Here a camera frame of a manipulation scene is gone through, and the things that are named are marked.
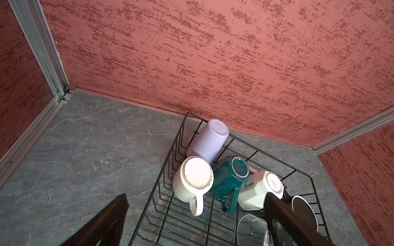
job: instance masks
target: black wire basket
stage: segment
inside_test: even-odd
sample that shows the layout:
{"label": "black wire basket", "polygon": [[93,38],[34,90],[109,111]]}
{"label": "black wire basket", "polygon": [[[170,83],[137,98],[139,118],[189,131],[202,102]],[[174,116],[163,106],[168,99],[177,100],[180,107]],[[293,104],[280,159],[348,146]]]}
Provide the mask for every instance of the black wire basket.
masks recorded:
{"label": "black wire basket", "polygon": [[[172,189],[172,177],[186,159],[186,149],[207,123],[193,113],[187,113],[160,170],[152,192],[142,211],[131,245],[200,245],[227,246],[237,244],[237,224],[246,214],[264,217],[264,210],[243,211],[238,205],[231,213],[221,210],[221,202],[210,193],[204,195],[204,211],[193,216],[189,204],[180,201]],[[277,174],[290,195],[300,195],[311,205],[319,224],[319,233],[331,240],[312,177],[229,134],[216,162],[237,154],[251,168]]]}

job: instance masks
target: green mug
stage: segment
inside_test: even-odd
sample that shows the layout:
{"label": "green mug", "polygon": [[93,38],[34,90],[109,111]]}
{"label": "green mug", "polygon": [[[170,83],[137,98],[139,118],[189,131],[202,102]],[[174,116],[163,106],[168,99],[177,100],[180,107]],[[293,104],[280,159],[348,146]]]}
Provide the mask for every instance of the green mug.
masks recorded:
{"label": "green mug", "polygon": [[[229,213],[235,210],[240,189],[250,177],[249,167],[241,157],[232,155],[222,159],[212,170],[214,183],[209,191],[214,197],[221,200],[223,212]],[[231,205],[227,208],[226,199],[231,193]]]}

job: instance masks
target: gray marble surface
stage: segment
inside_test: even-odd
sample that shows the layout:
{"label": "gray marble surface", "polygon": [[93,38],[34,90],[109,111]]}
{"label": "gray marble surface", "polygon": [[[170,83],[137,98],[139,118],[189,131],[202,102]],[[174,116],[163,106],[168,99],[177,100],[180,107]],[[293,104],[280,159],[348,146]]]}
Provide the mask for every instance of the gray marble surface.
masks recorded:
{"label": "gray marble surface", "polygon": [[[127,245],[181,122],[177,116],[77,92],[1,187],[0,245],[59,245],[120,193],[126,193],[130,204],[121,240],[121,245]],[[190,127],[185,131],[190,131],[196,122],[188,120],[187,124]],[[313,150],[233,134],[313,177],[334,244],[367,245]],[[238,144],[242,154],[251,151],[241,143],[232,144]],[[288,171],[264,156],[256,155],[251,160],[276,168],[278,173]],[[289,192],[299,192],[292,190],[294,184],[305,191],[311,188],[303,177],[292,176],[286,182]],[[190,219],[189,214],[174,206],[171,213]],[[151,209],[148,214],[153,221],[163,219]],[[233,219],[219,213],[213,218],[235,230]],[[206,229],[206,223],[200,220],[193,223]],[[199,230],[171,219],[166,226],[205,243]],[[214,235],[224,233],[215,225],[211,230]],[[174,245],[172,236],[160,243]],[[222,244],[210,237],[209,245]]]}

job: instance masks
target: red wall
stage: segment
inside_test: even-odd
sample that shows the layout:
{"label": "red wall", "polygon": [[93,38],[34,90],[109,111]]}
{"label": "red wall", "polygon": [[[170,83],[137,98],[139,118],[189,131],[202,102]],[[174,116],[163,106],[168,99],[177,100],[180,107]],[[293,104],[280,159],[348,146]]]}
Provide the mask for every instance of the red wall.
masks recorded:
{"label": "red wall", "polygon": [[0,158],[54,97],[7,0],[0,0]]}
{"label": "red wall", "polygon": [[306,146],[394,105],[388,0],[41,4],[83,89]]}
{"label": "red wall", "polygon": [[369,244],[394,245],[394,120],[319,157]]}

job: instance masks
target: metal wire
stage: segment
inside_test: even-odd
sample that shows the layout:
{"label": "metal wire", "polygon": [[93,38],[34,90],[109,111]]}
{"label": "metal wire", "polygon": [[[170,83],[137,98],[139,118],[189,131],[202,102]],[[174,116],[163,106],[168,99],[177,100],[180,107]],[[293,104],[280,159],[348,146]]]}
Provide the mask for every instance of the metal wire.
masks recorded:
{"label": "metal wire", "polygon": [[[197,128],[190,132],[193,133],[191,139],[187,142],[185,142],[185,122],[188,117],[193,117],[197,118],[200,120]],[[134,233],[129,241],[129,246],[133,245],[133,243],[136,240],[136,237],[138,236],[140,239],[144,240],[145,242],[149,242],[153,245],[159,245],[159,246],[166,246],[166,245],[175,245],[177,240],[181,240],[185,244],[187,243],[188,245],[199,245],[199,246],[208,246],[208,245],[232,245],[236,246],[237,245],[237,235],[236,235],[236,227],[237,224],[240,220],[241,213],[247,214],[247,213],[252,213],[256,216],[263,216],[264,211],[248,211],[247,213],[240,209],[239,205],[236,208],[235,212],[232,212],[231,214],[226,214],[221,211],[220,206],[218,209],[214,208],[215,204],[220,204],[220,200],[217,198],[212,197],[209,194],[204,195],[204,213],[200,215],[198,218],[194,217],[191,215],[190,210],[187,208],[187,204],[185,207],[179,205],[177,202],[178,199],[174,195],[173,189],[172,189],[172,175],[176,172],[178,167],[182,164],[184,159],[186,158],[185,152],[187,147],[190,145],[191,141],[194,139],[194,137],[199,134],[200,127],[204,122],[207,122],[203,118],[198,117],[197,115],[193,113],[187,113],[185,118],[183,119],[183,122],[178,130],[178,133],[175,137],[175,140],[170,148],[170,151],[167,155],[167,158],[164,161],[164,164],[160,170],[159,176],[153,185],[152,192],[147,200],[147,203],[142,211],[141,217],[138,220],[137,226],[134,230]],[[254,149],[253,153],[249,156],[244,156],[240,154],[236,150],[236,146],[234,145],[234,141],[237,140],[237,142],[240,142],[243,146],[247,146],[249,148]],[[324,226],[325,231],[326,231],[326,238],[328,240],[331,240],[327,224],[322,212],[322,208],[320,205],[319,198],[317,196],[316,188],[313,182],[313,179],[311,176],[308,174],[298,170],[295,167],[292,167],[291,165],[283,162],[282,160],[279,160],[278,158],[252,146],[251,144],[237,138],[236,136],[230,134],[229,135],[229,142],[228,144],[223,146],[223,150],[220,152],[219,156],[217,157],[215,163],[220,160],[220,157],[226,152],[230,151],[234,154],[239,155],[240,157],[244,158],[247,162],[253,163],[254,165],[258,166],[260,170],[268,170],[271,171],[269,168],[266,166],[262,165],[261,163],[258,163],[256,160],[252,160],[252,158],[257,154],[261,153],[275,161],[278,162],[278,165],[285,165],[291,169],[291,171],[286,174],[286,176],[282,177],[278,175],[278,177],[281,178],[281,181],[284,181],[285,179],[291,177],[292,175],[295,174],[302,174],[306,176],[307,178],[310,179],[312,187],[313,187],[313,192],[301,194],[300,196],[314,196],[316,198],[316,202],[310,202],[309,204],[317,204],[319,207],[319,211],[316,211],[316,215],[320,215],[322,218],[322,224],[319,224],[319,226]],[[165,212],[161,211],[158,208],[158,205],[164,206],[165,207]],[[147,211],[149,210],[150,216],[157,217],[161,216],[161,224],[158,225],[155,222],[151,222],[151,219],[149,218],[149,215],[147,214]],[[177,222],[177,226],[175,226],[173,223],[169,223],[168,221],[173,220]],[[226,219],[231,221],[232,228],[229,227],[228,224],[224,225],[223,223],[220,222],[221,219]],[[201,228],[201,226],[198,225],[193,225],[194,222],[202,223],[203,227],[206,226],[206,229]],[[185,232],[179,232],[179,230],[193,230],[194,232],[192,233],[194,237],[191,237],[191,234],[185,233]],[[225,231],[225,235],[220,235],[219,232]]]}

